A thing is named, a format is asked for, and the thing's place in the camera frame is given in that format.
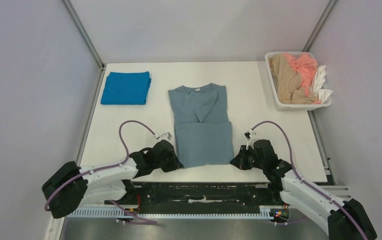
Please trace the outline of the grey-blue t shirt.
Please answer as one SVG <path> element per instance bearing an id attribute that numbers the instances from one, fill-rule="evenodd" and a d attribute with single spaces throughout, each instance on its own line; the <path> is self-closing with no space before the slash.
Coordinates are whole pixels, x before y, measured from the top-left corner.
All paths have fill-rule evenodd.
<path id="1" fill-rule="evenodd" d="M 227 165 L 234 157 L 227 88 L 209 83 L 168 91 L 176 151 L 185 168 Z"/>

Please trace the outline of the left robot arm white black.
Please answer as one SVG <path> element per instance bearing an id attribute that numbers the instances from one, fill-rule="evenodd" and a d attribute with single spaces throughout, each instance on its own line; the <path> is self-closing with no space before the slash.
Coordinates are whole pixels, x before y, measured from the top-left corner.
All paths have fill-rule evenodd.
<path id="1" fill-rule="evenodd" d="M 156 169 L 168 173 L 183 167 L 167 140 L 108 164 L 80 167 L 69 161 L 42 185 L 44 209 L 60 219 L 85 205 L 119 200 L 131 204 L 138 198 L 133 179 L 150 175 Z"/>

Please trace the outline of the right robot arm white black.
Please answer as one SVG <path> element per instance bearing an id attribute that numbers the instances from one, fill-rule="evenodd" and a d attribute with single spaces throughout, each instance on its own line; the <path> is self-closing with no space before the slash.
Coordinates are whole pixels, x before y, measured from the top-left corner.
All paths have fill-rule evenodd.
<path id="1" fill-rule="evenodd" d="M 316 223 L 330 240 L 375 240 L 378 237 L 362 204 L 344 200 L 298 176 L 292 164 L 278 158 L 269 140 L 242 145 L 230 164 L 240 170 L 260 169 L 269 180 L 268 199 L 295 207 Z"/>

